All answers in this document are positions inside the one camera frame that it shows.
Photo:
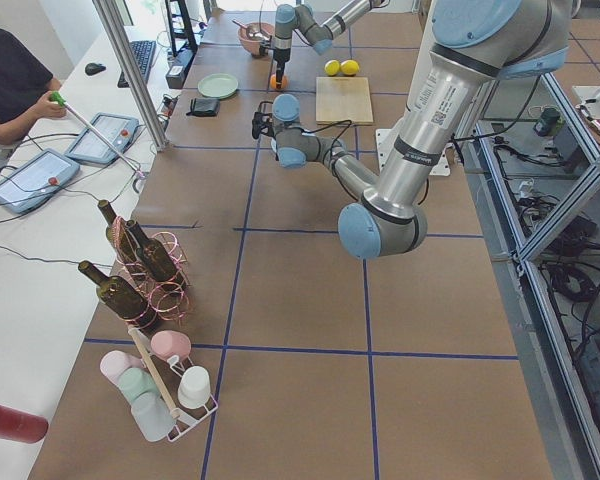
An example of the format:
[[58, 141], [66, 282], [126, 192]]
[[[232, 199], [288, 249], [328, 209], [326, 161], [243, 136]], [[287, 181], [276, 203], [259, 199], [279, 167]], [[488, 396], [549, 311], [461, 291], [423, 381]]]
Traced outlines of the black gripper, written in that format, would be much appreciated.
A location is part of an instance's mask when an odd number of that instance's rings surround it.
[[285, 63], [290, 60], [290, 39], [273, 38], [271, 40], [273, 59], [276, 63], [275, 85], [281, 86], [284, 80]]

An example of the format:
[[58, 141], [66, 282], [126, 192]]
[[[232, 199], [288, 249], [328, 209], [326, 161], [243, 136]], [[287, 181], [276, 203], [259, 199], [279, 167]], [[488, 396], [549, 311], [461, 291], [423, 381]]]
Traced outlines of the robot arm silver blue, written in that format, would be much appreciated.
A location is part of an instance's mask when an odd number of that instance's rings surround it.
[[298, 32], [318, 53], [329, 50], [333, 41], [368, 12], [379, 9], [387, 1], [350, 1], [327, 20], [319, 23], [312, 9], [305, 5], [283, 4], [276, 9], [274, 34], [271, 40], [273, 59], [278, 65], [290, 60], [292, 36]]
[[438, 1], [423, 43], [431, 67], [397, 124], [384, 167], [374, 174], [335, 138], [304, 130], [299, 102], [281, 94], [272, 119], [254, 136], [274, 139], [285, 168], [325, 166], [355, 202], [338, 219], [343, 247], [373, 259], [409, 252], [424, 240], [427, 222], [416, 197], [456, 131], [477, 90], [496, 79], [538, 76], [559, 69], [568, 51], [569, 1]]

